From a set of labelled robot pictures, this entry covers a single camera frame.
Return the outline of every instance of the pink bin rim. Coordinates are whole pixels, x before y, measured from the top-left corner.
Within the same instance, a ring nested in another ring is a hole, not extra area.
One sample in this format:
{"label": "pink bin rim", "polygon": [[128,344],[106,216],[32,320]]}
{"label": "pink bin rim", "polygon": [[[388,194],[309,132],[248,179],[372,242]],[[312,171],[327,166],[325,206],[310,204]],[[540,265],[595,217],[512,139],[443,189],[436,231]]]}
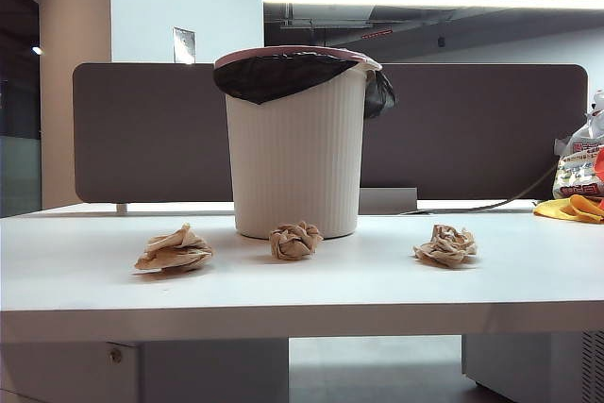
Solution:
{"label": "pink bin rim", "polygon": [[275,54],[291,54],[294,52],[316,52],[317,54],[323,54],[327,56],[337,57],[345,60],[355,60],[358,62],[369,63],[371,66],[375,66],[376,70],[381,69],[381,65],[373,59],[365,56],[360,52],[349,51],[348,49],[338,49],[335,47],[323,47],[323,46],[265,46],[265,47],[254,47],[250,49],[242,49],[240,51],[231,52],[225,56],[220,57],[214,62],[214,68],[220,68],[233,61],[249,59],[251,57],[263,57],[273,56]]}

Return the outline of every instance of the snack bag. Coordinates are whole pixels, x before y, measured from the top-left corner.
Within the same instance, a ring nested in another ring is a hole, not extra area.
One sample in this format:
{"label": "snack bag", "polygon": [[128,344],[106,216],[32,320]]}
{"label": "snack bag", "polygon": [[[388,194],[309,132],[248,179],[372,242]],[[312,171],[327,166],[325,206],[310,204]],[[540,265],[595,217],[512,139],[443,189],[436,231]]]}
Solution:
{"label": "snack bag", "polygon": [[585,151],[561,157],[552,192],[554,198],[575,193],[604,196],[604,145],[593,145]]}
{"label": "snack bag", "polygon": [[579,151],[595,150],[604,145],[604,110],[595,110],[587,114],[587,121],[570,138],[561,157],[567,157]]}

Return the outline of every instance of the ribbed plastic bin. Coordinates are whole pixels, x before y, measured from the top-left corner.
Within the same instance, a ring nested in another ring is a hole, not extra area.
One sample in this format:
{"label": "ribbed plastic bin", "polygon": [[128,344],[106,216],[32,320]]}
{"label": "ribbed plastic bin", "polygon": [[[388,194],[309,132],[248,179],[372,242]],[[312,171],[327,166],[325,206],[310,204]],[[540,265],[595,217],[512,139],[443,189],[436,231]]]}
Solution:
{"label": "ribbed plastic bin", "polygon": [[360,62],[327,82],[261,105],[226,95],[240,233],[267,238],[278,225],[300,220],[315,224],[325,238],[355,230],[366,72],[374,65]]}

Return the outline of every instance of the crumpled brown paper ball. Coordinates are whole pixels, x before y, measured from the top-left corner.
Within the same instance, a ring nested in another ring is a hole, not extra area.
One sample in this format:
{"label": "crumpled brown paper ball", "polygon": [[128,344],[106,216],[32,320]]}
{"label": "crumpled brown paper ball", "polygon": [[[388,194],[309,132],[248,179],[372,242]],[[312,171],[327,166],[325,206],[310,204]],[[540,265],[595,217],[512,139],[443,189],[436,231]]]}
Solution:
{"label": "crumpled brown paper ball", "polygon": [[323,240],[317,227],[302,221],[298,225],[277,227],[269,235],[271,253],[280,260],[301,260],[314,254],[317,244]]}
{"label": "crumpled brown paper ball", "polygon": [[459,233],[451,226],[435,225],[432,239],[413,247],[415,257],[420,260],[434,260],[448,267],[462,263],[469,255],[476,255],[478,247],[474,236],[465,228]]}
{"label": "crumpled brown paper ball", "polygon": [[189,224],[183,224],[180,230],[171,235],[151,238],[134,267],[142,270],[171,268],[189,271],[200,268],[212,255],[210,245],[195,235]]}

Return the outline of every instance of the cable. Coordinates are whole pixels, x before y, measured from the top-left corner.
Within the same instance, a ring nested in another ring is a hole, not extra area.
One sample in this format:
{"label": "cable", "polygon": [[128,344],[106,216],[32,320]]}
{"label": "cable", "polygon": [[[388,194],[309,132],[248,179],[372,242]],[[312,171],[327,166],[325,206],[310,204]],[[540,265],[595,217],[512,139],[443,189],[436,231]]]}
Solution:
{"label": "cable", "polygon": [[551,166],[549,169],[547,169],[547,171],[543,175],[541,175],[539,177],[539,179],[537,179],[534,183],[532,183],[530,186],[528,186],[521,193],[518,193],[514,197],[508,198],[507,200],[504,200],[502,202],[493,203],[492,205],[486,205],[483,207],[474,207],[474,208],[451,208],[451,209],[444,208],[444,209],[435,209],[435,210],[416,210],[416,211],[401,212],[400,214],[408,215],[408,214],[432,214],[432,213],[452,213],[452,212],[475,212],[475,211],[490,210],[492,208],[501,207],[503,205],[507,205],[510,202],[513,202],[514,200],[521,198],[523,195],[526,195],[527,193],[529,193],[530,191],[535,189],[537,186],[539,186],[539,184],[541,184],[543,182],[544,179],[546,179],[557,168],[558,168],[558,162],[556,162],[553,166]]}

